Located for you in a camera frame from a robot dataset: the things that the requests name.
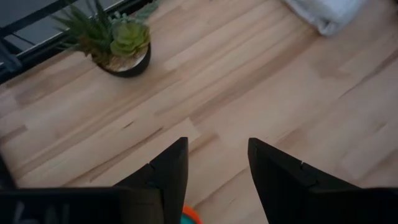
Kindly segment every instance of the potted plant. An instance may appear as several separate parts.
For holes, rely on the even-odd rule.
[[[135,77],[142,74],[150,61],[149,28],[143,22],[156,10],[157,1],[149,3],[133,17],[115,12],[109,16],[95,0],[95,11],[86,1],[92,15],[70,5],[70,12],[62,10],[65,18],[52,16],[67,29],[71,43],[64,46],[91,56],[97,66],[117,77]]]

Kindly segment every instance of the plant pot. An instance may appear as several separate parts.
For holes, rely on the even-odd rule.
[[[98,66],[105,72],[108,72],[109,74],[114,75],[116,77],[131,78],[131,77],[136,77],[136,76],[141,75],[147,69],[149,62],[150,62],[150,43],[148,45],[148,50],[147,50],[147,53],[145,54],[144,58],[136,66],[134,66],[130,69],[127,69],[127,70],[121,71],[121,72],[115,72],[115,71],[109,70],[107,68],[104,68],[101,65],[98,65]]]

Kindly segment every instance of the floor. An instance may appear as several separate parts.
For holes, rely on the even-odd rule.
[[[0,86],[0,148],[21,187],[113,185],[180,136],[204,223],[265,223],[257,137],[361,187],[398,185],[398,17],[369,0],[320,37],[278,0],[166,0],[139,78],[63,53]]]

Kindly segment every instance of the white cloth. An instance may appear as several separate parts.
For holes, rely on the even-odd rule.
[[[322,35],[333,35],[358,13],[365,0],[283,0]]]

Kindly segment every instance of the green succulent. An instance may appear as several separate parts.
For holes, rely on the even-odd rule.
[[[113,31],[112,54],[120,57],[134,57],[149,44],[149,28],[136,22],[120,23]]]
[[[95,0],[96,12],[88,0],[86,3],[92,13],[91,16],[70,4],[70,12],[61,10],[64,17],[52,16],[52,18],[67,28],[57,27],[69,35],[69,43],[64,43],[64,46],[82,51],[86,56],[91,55],[94,62],[106,65],[111,58],[112,23],[98,0]]]
[[[109,16],[108,20],[112,24],[117,24],[118,22],[127,23],[134,21],[134,19],[131,16],[128,16],[126,13],[120,14],[120,12],[118,11],[114,12],[113,15]]]

